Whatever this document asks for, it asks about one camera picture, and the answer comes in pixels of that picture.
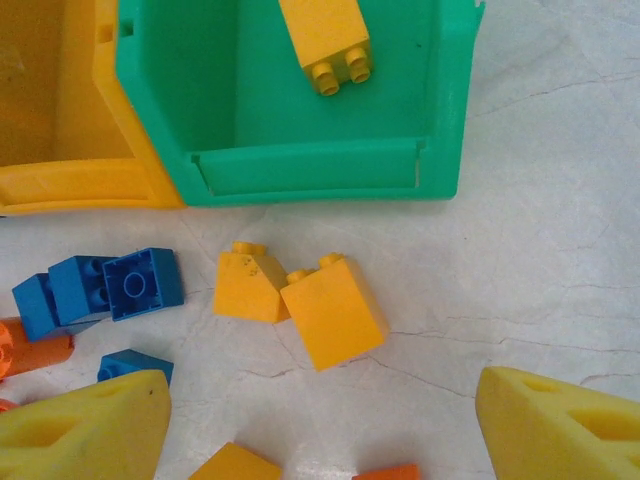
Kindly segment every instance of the storage bin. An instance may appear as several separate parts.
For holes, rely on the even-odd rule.
[[[94,85],[94,49],[106,48],[96,45],[95,2],[2,1],[2,215],[183,206],[157,157],[132,151]]]
[[[455,195],[484,5],[360,0],[376,69],[309,89],[276,0],[130,0],[116,71],[189,205]]]

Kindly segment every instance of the blue building block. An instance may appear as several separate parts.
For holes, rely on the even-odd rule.
[[[103,264],[115,322],[182,305],[182,280],[173,250],[147,248]]]
[[[167,378],[167,384],[171,384],[173,363],[131,349],[102,357],[100,371],[98,371],[98,382],[139,370],[162,370]]]
[[[37,342],[47,338],[75,335],[97,322],[60,325],[49,275],[36,273],[13,289],[27,338]]]
[[[49,268],[60,325],[94,322],[110,315],[102,264],[114,258],[75,256]]]

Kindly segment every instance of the toy building block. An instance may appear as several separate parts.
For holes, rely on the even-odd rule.
[[[354,260],[332,253],[318,263],[289,274],[280,293],[321,371],[382,345],[389,325]]]
[[[333,95],[339,84],[369,79],[369,32],[357,0],[280,0],[300,66],[313,88]]]
[[[17,408],[20,405],[17,403],[10,402],[9,400],[5,400],[4,398],[0,398],[0,413],[8,412],[13,408]]]
[[[218,257],[218,276],[213,313],[229,317],[276,323],[289,318],[280,296],[287,273],[267,247],[234,242],[231,252]]]
[[[113,259],[75,256],[49,268],[60,325],[95,322],[110,315],[102,264]]]
[[[356,475],[352,480],[420,480],[420,468],[414,464],[403,465]]]
[[[640,404],[485,368],[476,413],[498,480],[640,478]]]
[[[47,273],[37,273],[22,282],[13,289],[13,297],[30,342],[76,335],[97,323],[94,321],[61,325]]]
[[[184,303],[173,250],[147,248],[102,267],[114,322]]]
[[[279,480],[280,467],[233,443],[227,443],[189,480]]]
[[[0,415],[3,480],[152,480],[169,426],[161,372],[145,371]]]
[[[72,353],[73,337],[30,343],[19,318],[0,320],[0,379],[64,362]]]
[[[122,350],[102,357],[100,370],[98,371],[98,382],[140,370],[162,370],[167,378],[167,384],[170,384],[173,363],[136,352],[135,350]]]

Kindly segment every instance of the yellow foam block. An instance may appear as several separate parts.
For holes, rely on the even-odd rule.
[[[280,0],[300,66],[313,88],[333,95],[373,68],[369,32],[357,0]]]
[[[218,257],[213,313],[260,322],[276,323],[289,318],[280,289],[287,274],[267,247],[234,242],[231,252]]]
[[[227,443],[189,480],[279,480],[280,467],[233,443]]]
[[[15,408],[0,415],[0,478],[153,479],[170,414],[158,370]]]
[[[640,404],[504,367],[476,411],[499,480],[640,478]]]
[[[339,253],[290,274],[281,294],[316,370],[382,345],[389,325],[359,265]]]

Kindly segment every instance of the white floor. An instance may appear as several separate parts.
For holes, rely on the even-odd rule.
[[[78,337],[65,364],[9,379],[26,402],[89,385],[102,355],[175,362],[158,479],[238,440],[287,479],[349,479],[416,461],[430,480],[493,478],[474,414],[487,365],[640,400],[640,4],[491,0],[478,39],[460,194],[441,204],[337,203],[0,220],[0,317],[11,288],[75,254],[175,249],[187,304]],[[291,322],[210,312],[236,239],[288,270],[355,257],[393,334],[323,374]]]

